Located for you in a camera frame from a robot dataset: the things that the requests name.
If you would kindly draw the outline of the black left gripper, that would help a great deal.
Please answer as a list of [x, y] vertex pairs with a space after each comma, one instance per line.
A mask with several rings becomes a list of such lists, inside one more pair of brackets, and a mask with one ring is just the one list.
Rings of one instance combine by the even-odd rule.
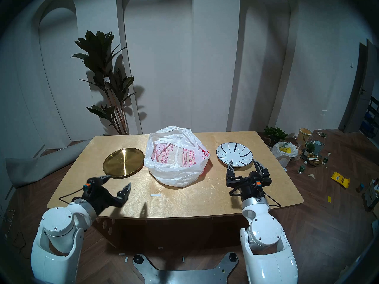
[[83, 185], [83, 195], [81, 198], [88, 202], [99, 216], [106, 208], [110, 206], [121, 208], [127, 202], [130, 191], [131, 182], [129, 182], [121, 191], [114, 197], [110, 192], [103, 187], [111, 175], [89, 178]]

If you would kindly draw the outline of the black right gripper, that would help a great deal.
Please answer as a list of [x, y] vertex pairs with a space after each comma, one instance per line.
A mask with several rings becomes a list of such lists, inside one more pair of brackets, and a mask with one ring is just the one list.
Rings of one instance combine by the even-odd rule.
[[242, 201], [248, 198], [265, 198], [263, 187], [270, 186], [272, 180], [267, 168], [253, 159], [256, 171], [250, 172], [248, 177], [235, 176], [233, 159], [227, 166], [227, 187], [231, 187], [230, 196], [239, 196]]

